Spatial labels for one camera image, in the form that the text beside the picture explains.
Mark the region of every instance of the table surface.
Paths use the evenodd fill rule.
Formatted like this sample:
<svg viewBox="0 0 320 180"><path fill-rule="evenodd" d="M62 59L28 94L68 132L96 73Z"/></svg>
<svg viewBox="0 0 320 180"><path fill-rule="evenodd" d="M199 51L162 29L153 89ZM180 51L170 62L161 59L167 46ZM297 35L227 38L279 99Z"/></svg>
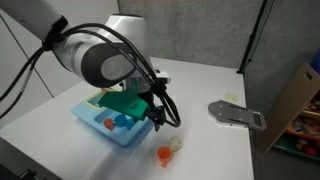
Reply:
<svg viewBox="0 0 320 180"><path fill-rule="evenodd" d="M230 94L245 106L243 76L230 68L152 62L172 78L168 93L180 112L179 128L165 125L151 130L139 146L123 148L70 112L99 91L81 82L5 126L0 136L63 179L253 179L248 129L218 124L207 113L209 103ZM162 168L156 151L173 135L184 146Z"/></svg>

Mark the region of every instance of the blue tray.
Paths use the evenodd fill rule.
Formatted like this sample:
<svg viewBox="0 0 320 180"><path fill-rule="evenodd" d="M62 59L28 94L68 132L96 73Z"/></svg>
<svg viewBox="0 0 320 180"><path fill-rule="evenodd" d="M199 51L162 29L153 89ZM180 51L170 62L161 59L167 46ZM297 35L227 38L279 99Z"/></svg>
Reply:
<svg viewBox="0 0 320 180"><path fill-rule="evenodd" d="M107 118L115 120L121 113L105 107L99 107L98 101L102 96L103 92L97 93L73 107L71 112L121 146L129 147L136 140L141 142L152 129L153 122L148 118L144 121L134 122L131 117L125 116L128 121L128 127L115 125L112 131L107 129L103 124L104 120Z"/></svg>

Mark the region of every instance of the metal bracket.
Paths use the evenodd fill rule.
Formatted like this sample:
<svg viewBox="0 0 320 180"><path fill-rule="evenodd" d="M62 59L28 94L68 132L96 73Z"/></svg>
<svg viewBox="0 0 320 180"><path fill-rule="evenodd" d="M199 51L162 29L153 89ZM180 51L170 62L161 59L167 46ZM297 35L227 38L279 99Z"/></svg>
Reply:
<svg viewBox="0 0 320 180"><path fill-rule="evenodd" d="M209 104L208 111L222 123L242 125L255 131L263 131L267 127L263 114L226 101Z"/></svg>

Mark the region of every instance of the blue object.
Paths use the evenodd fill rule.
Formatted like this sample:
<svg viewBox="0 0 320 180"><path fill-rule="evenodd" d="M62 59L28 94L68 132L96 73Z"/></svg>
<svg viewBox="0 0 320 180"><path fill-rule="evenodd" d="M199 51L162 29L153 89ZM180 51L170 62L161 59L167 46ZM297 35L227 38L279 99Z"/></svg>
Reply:
<svg viewBox="0 0 320 180"><path fill-rule="evenodd" d="M318 49L318 52L310 65L318 74L320 74L320 49Z"/></svg>
<svg viewBox="0 0 320 180"><path fill-rule="evenodd" d="M119 127L124 127L128 123L127 117L124 114L119 114L115 119L114 119L114 124Z"/></svg>
<svg viewBox="0 0 320 180"><path fill-rule="evenodd" d="M121 146L129 147L136 140L141 142L152 129L153 122L148 118L145 118L145 120L137 121L135 123L131 117L127 118L124 114L117 111L100 107L97 103L102 96L102 93L96 94L73 107L71 112ZM116 124L115 128L110 131L103 124L104 120L107 118L113 120L121 118L121 127Z"/></svg>

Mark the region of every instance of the green object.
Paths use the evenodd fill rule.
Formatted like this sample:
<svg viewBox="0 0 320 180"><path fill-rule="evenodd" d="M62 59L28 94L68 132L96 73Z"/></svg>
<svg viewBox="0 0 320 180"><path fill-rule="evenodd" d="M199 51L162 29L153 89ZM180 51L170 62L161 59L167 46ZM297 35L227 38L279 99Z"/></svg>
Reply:
<svg viewBox="0 0 320 180"><path fill-rule="evenodd" d="M138 120L144 120L144 112L149 109L148 104L137 94L126 91L107 92L98 104Z"/></svg>
<svg viewBox="0 0 320 180"><path fill-rule="evenodd" d="M317 154L317 156L310 156L308 154L300 152L296 149L296 143L297 143L297 137L294 137L289 134L283 134L278 139L278 141L274 144L274 147L277 149L281 149L283 151L295 154L295 155L299 155L299 156L310 158L310 159L313 159L316 161L320 161L319 153Z"/></svg>

